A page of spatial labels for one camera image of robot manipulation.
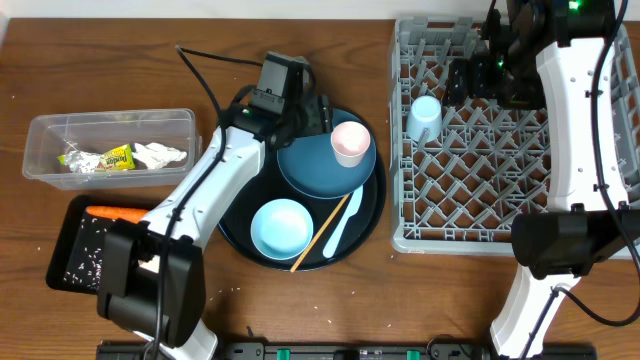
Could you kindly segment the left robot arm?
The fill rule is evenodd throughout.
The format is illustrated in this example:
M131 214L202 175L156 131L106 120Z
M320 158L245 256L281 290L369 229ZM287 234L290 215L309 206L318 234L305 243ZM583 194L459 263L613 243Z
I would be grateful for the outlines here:
M144 359L210 359L217 336L201 319L203 252L214 228L268 151L333 128L325 96L276 97L260 90L219 115L202 158L178 187L137 222L106 234L98 290L101 317L147 338Z

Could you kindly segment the yellow snack wrapper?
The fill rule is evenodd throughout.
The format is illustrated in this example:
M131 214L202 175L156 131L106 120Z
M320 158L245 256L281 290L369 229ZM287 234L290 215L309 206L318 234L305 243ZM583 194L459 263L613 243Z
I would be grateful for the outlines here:
M131 147L126 144L105 153L72 150L57 157L72 173L121 172L136 168Z

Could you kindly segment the orange carrot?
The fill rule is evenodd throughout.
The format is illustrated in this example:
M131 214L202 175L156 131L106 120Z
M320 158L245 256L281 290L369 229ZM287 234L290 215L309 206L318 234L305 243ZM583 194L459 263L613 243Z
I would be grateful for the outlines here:
M89 206L86 212L93 217L111 220L126 220L131 223L139 223L148 213L147 210L126 207Z

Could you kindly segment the light blue cup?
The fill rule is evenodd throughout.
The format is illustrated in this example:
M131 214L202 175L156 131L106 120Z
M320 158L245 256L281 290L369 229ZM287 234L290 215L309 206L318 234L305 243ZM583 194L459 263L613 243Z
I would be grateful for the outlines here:
M420 96L412 103L407 122L406 133L409 138L419 142L425 138L427 142L434 141L441 133L442 106L440 101L432 96Z

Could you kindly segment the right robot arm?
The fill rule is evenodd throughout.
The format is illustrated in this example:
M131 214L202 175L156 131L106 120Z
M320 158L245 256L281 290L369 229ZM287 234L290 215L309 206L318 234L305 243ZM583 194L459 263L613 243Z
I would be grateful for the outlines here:
M484 98L548 116L547 209L511 226L518 268L490 327L500 359L539 355L560 303L593 266L622 249L638 256L639 214L619 173L611 102L613 43L626 10L613 0L512 0L488 10L486 50L450 67L449 104Z

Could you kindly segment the white tissue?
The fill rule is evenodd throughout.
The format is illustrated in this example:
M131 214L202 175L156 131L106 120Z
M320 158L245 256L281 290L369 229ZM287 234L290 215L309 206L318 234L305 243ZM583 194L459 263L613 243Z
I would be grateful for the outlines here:
M171 162L184 160L187 153L155 142L147 145L135 143L133 157L148 169L157 170L166 167Z

